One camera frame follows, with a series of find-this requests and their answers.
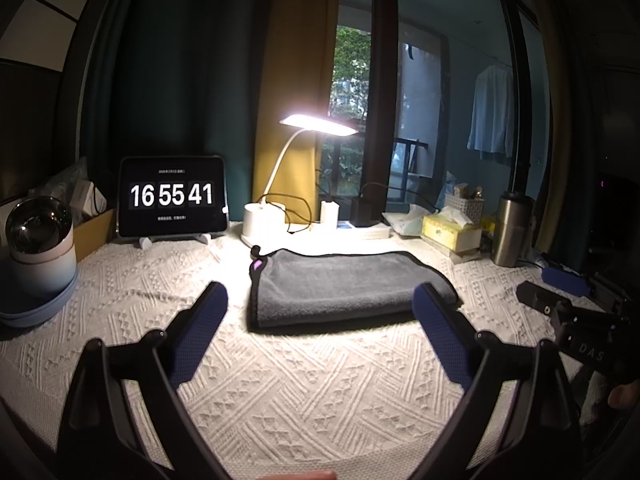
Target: stacked bowl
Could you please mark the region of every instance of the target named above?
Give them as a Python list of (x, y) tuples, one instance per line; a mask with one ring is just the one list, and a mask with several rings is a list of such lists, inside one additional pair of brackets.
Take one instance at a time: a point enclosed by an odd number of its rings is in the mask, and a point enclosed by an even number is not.
[(2, 288), (11, 291), (0, 300), (0, 321), (12, 326), (29, 326), (27, 319), (43, 322), (66, 303), (77, 279), (71, 211), (50, 196), (30, 198), (14, 207), (5, 231), (9, 253), (0, 266), (10, 272), (0, 273), (8, 282)]

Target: tissue pack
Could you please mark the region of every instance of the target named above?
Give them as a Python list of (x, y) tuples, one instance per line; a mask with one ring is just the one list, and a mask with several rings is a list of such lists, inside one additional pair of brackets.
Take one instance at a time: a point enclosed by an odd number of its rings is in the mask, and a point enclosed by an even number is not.
[(473, 224), (460, 226), (458, 222), (438, 214), (425, 216), (422, 219), (422, 236), (436, 241), (455, 253), (463, 253), (480, 246), (482, 229)]

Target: lamp neck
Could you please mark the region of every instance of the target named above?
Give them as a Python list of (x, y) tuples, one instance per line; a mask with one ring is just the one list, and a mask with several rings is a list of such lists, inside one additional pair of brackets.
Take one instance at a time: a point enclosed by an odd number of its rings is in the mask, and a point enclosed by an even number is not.
[(276, 164), (273, 167), (273, 171), (271, 171), (271, 176), (269, 177), (269, 180), (267, 181), (267, 185), (264, 187), (264, 192), (262, 194), (262, 199), (260, 200), (261, 204), (264, 204), (267, 201), (266, 195), (269, 192), (269, 190), (271, 189), (271, 184), (273, 184), (273, 179), (276, 177), (276, 173), (278, 172), (278, 168), (280, 167), (280, 163), (282, 162), (282, 157), (284, 156), (285, 152), (287, 151), (287, 148), (293, 142), (293, 139), (295, 139), (302, 132), (306, 132), (306, 131), (308, 131), (307, 128), (300, 128), (299, 130), (296, 130), (295, 132), (293, 132), (293, 135), (289, 137), (289, 140), (287, 142), (285, 142), (284, 146), (282, 147), (282, 150), (280, 150), (280, 155), (278, 155), (278, 159), (276, 160)]

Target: thermos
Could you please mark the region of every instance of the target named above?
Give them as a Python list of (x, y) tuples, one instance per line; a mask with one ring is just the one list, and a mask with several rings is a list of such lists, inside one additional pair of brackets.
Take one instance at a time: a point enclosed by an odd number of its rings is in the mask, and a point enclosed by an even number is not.
[(533, 200), (524, 193), (507, 191), (502, 194), (491, 248), (494, 264), (515, 267), (527, 239), (532, 211)]

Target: finger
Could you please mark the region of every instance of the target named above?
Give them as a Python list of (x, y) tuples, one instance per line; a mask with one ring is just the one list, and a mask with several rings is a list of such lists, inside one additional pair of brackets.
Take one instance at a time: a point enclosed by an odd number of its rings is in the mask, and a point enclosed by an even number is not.
[(631, 384), (619, 384), (609, 394), (609, 406), (614, 410), (626, 410), (640, 400), (640, 381)]
[(265, 476), (259, 480), (337, 480), (338, 477), (333, 471), (309, 471), (306, 473), (296, 473), (291, 475)]

